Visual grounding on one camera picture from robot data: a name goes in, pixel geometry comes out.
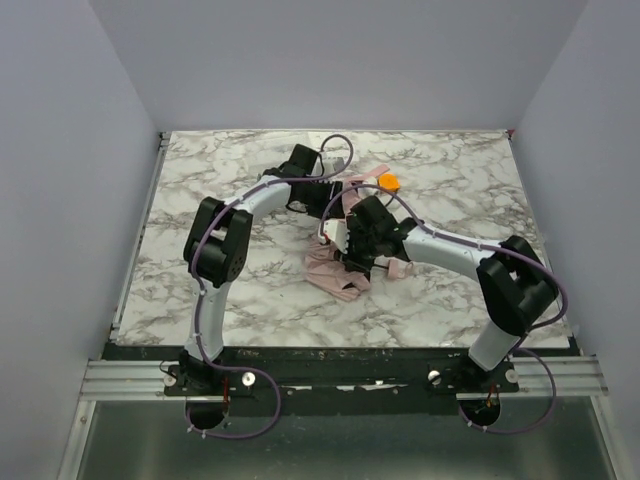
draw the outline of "orange object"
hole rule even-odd
[[[392,192],[400,190],[400,182],[393,173],[383,173],[378,177],[378,185]]]

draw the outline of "marble tabletop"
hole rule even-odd
[[[174,132],[150,209],[118,334],[120,345],[181,345],[192,296],[182,250],[200,201],[227,198],[296,143],[318,149],[332,132]],[[455,233],[527,238],[540,252],[504,132],[342,132],[355,145],[350,169],[387,164],[401,196],[429,223]],[[339,140],[332,155],[346,156]],[[396,218],[406,215],[390,206]],[[304,279],[303,258],[317,220],[285,209],[254,225],[247,264],[229,294],[224,338],[237,346],[463,347],[488,321],[477,283],[431,265],[343,302]],[[552,306],[547,315],[557,312]],[[525,345],[566,347],[564,323],[536,331]]]

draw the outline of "wall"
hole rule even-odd
[[[157,126],[511,128],[585,0],[91,0]]]
[[[86,0],[0,4],[0,478],[56,477],[157,135]]]
[[[600,358],[640,472],[640,3],[591,0],[515,153],[580,344]]]

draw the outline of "robotic arm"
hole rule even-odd
[[[229,288],[244,267],[251,226],[270,212],[293,201],[305,205],[307,214],[321,218],[331,199],[342,190],[341,182],[305,182],[270,184],[276,178],[302,178],[311,174],[319,153],[296,145],[290,159],[276,169],[267,170],[258,183],[266,183],[261,191],[241,201],[222,218],[220,230],[205,239],[197,269],[205,282],[200,308],[202,344],[206,355],[214,359],[223,349],[222,324]],[[225,201],[206,198],[196,214],[184,249],[184,259],[191,260],[203,241],[203,234],[219,212],[235,199]],[[329,212],[329,217],[344,218],[341,202]],[[348,271],[369,274],[379,256],[396,257],[404,261],[438,265],[465,275],[480,283],[491,321],[473,343],[468,357],[482,371],[493,370],[509,351],[526,335],[558,295],[557,287],[536,269],[508,255],[429,235],[413,218],[397,222],[375,196],[360,201],[346,218],[349,232],[346,248],[338,253]],[[477,244],[471,239],[446,234]],[[501,246],[540,263],[531,246],[521,237],[512,236],[505,242],[482,241],[485,245]],[[194,295],[201,295],[194,281]],[[191,335],[185,349],[190,357],[202,360],[200,349]]]

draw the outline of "purple cable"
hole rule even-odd
[[[558,399],[558,389],[556,387],[556,382],[553,379],[553,374],[551,373],[551,369],[549,368],[549,365],[547,365],[544,362],[544,360],[542,360],[540,355],[532,352],[531,350],[527,350],[526,348],[519,348],[518,351],[522,353],[526,353],[530,357],[535,358],[538,362],[540,362],[540,365],[542,365],[542,367],[547,371],[547,375],[549,376],[549,382],[551,383],[551,403],[549,404],[547,411],[538,420],[533,422],[531,425],[528,425],[522,428],[514,428],[512,430],[501,430],[497,428],[483,427],[481,425],[478,425],[477,423],[473,423],[471,420],[469,420],[469,417],[467,417],[467,414],[464,413],[464,410],[462,410],[462,407],[459,407],[458,413],[460,413],[460,416],[463,418],[463,420],[467,423],[469,427],[474,428],[480,432],[491,433],[493,435],[519,435],[521,433],[527,433],[535,428],[540,427],[551,418],[551,415],[553,415],[553,411],[556,408],[556,403]]]
[[[409,206],[409,204],[407,204],[407,202],[405,202],[402,198],[400,198],[400,196],[395,193],[392,192],[391,190],[387,190],[386,188],[383,188],[379,185],[368,185],[368,184],[359,184],[359,185],[352,185],[351,187],[345,188],[342,191],[338,192],[336,194],[335,197],[333,197],[331,199],[331,201],[327,204],[327,207],[324,209],[324,212],[322,213],[322,218],[320,219],[320,233],[323,234],[324,233],[324,222],[326,222],[327,217],[329,215],[329,211],[331,210],[331,207],[333,207],[333,205],[338,201],[338,199],[340,197],[342,197],[342,195],[344,195],[347,192],[350,192],[352,190],[357,190],[359,188],[373,188],[375,190],[380,190],[381,192],[384,192],[388,195],[391,195],[391,197],[393,197],[394,200],[397,200],[398,203],[400,203],[400,205],[402,205],[404,207],[404,209],[407,211],[407,213],[415,220],[415,222],[418,224],[418,226],[424,230],[426,233],[428,233],[429,235],[432,235],[434,237],[437,238],[441,238],[443,240],[447,240],[449,242],[453,242],[453,243],[457,243],[459,245],[464,245],[465,247],[471,247],[471,248],[480,248],[481,250],[489,250],[491,252],[496,252],[496,253],[501,253],[503,255],[508,255],[512,258],[516,258],[524,263],[526,263],[527,265],[530,265],[538,270],[540,270],[544,275],[546,275],[547,277],[549,277],[551,279],[551,281],[553,281],[556,286],[558,287],[558,290],[560,292],[560,295],[562,296],[562,307],[560,308],[560,311],[558,312],[557,315],[555,315],[554,317],[550,318],[549,320],[545,320],[543,322],[540,322],[536,325],[533,325],[529,332],[536,330],[538,328],[542,328],[542,327],[546,327],[547,325],[551,325],[552,323],[557,322],[558,320],[560,320],[562,317],[564,317],[564,315],[567,313],[567,309],[569,308],[569,296],[567,294],[567,290],[564,287],[564,285],[562,284],[562,282],[560,282],[560,279],[548,268],[546,268],[544,265],[542,265],[541,263],[536,262],[535,260],[532,260],[531,258],[522,255],[520,253],[517,252],[513,252],[511,250],[508,250],[506,248],[502,248],[502,247],[496,247],[494,245],[487,245],[484,243],[478,244],[475,242],[472,242],[470,240],[464,240],[462,238],[457,238],[457,237],[453,237],[451,235],[447,235],[446,233],[440,233],[436,230],[433,230],[431,228],[429,228],[427,225],[425,225],[424,221],[418,217],[418,215],[413,211],[413,209]]]
[[[333,139],[333,138],[340,138],[340,139],[344,140],[347,143],[347,145],[349,146],[349,158],[347,159],[345,164],[342,166],[342,168],[338,169],[337,171],[335,171],[333,173],[330,173],[330,174],[327,174],[327,175],[321,175],[319,177],[278,178],[278,179],[274,179],[272,181],[267,181],[265,183],[261,183],[259,185],[256,185],[253,188],[251,188],[247,193],[242,195],[240,198],[237,198],[237,199],[233,200],[232,202],[228,203],[227,205],[225,205],[225,207],[220,211],[220,213],[213,219],[213,221],[211,222],[209,227],[207,227],[207,229],[205,230],[204,234],[202,235],[202,238],[203,239],[209,238],[209,236],[211,235],[211,232],[213,232],[213,230],[218,226],[218,224],[220,223],[220,221],[222,220],[224,215],[226,215],[227,212],[229,212],[229,210],[231,210],[233,207],[238,205],[243,200],[246,200],[247,198],[249,198],[252,195],[254,195],[257,192],[259,192],[260,190],[268,187],[269,185],[277,185],[277,184],[280,184],[280,183],[317,182],[317,181],[327,180],[327,179],[329,179],[331,177],[334,177],[334,176],[339,175],[340,173],[344,172],[347,169],[347,167],[349,167],[349,165],[351,164],[351,161],[353,160],[353,155],[354,155],[353,144],[351,143],[351,140],[349,140],[344,135],[341,135],[339,133],[335,133],[333,135],[329,135],[327,138],[324,139],[324,141],[322,142],[322,145],[320,146],[320,153],[322,153],[324,151],[324,147],[327,144],[327,142],[329,140]],[[200,434],[203,434],[205,436],[208,436],[208,437],[222,438],[222,439],[226,439],[226,440],[245,440],[245,439],[249,439],[249,438],[255,438],[255,437],[258,437],[258,436],[262,435],[266,431],[270,430],[276,424],[278,419],[280,418],[280,410],[282,408],[282,397],[280,395],[280,389],[279,389],[278,384],[276,383],[276,381],[273,379],[273,377],[271,375],[269,375],[267,372],[263,371],[263,370],[259,370],[257,368],[251,368],[251,367],[225,367],[225,366],[222,366],[222,365],[216,365],[207,356],[207,353],[205,352],[205,349],[204,349],[204,345],[202,343],[201,332],[200,332],[200,310],[202,308],[202,299],[203,299],[203,295],[204,295],[204,292],[205,292],[205,285],[204,285],[204,282],[203,282],[202,278],[200,277],[200,275],[198,275],[198,270],[196,268],[196,266],[198,265],[198,260],[200,259],[200,255],[202,254],[202,249],[204,248],[205,243],[206,242],[204,242],[204,241],[200,241],[198,243],[196,251],[193,254],[193,258],[191,259],[191,265],[190,265],[191,266],[191,275],[198,282],[198,286],[200,287],[200,295],[198,295],[198,300],[196,301],[196,307],[195,307],[194,313],[193,313],[193,329],[194,329],[194,333],[195,333],[196,345],[198,347],[198,350],[200,351],[200,355],[202,356],[202,359],[204,360],[204,362],[207,365],[209,365],[211,368],[215,369],[215,370],[222,371],[222,372],[251,372],[251,373],[253,373],[255,375],[260,375],[261,377],[265,378],[271,384],[271,386],[273,387],[273,390],[275,392],[275,395],[276,395],[276,410],[275,410],[273,416],[271,417],[271,420],[264,427],[260,428],[259,430],[256,430],[255,432],[242,433],[242,434],[217,433],[217,432],[209,432],[207,430],[198,429],[193,425],[193,422],[191,421],[191,412],[189,410],[187,410],[185,412],[185,418],[186,418],[187,422],[189,423],[189,431],[193,430],[193,431],[196,431],[196,432],[198,432]]]

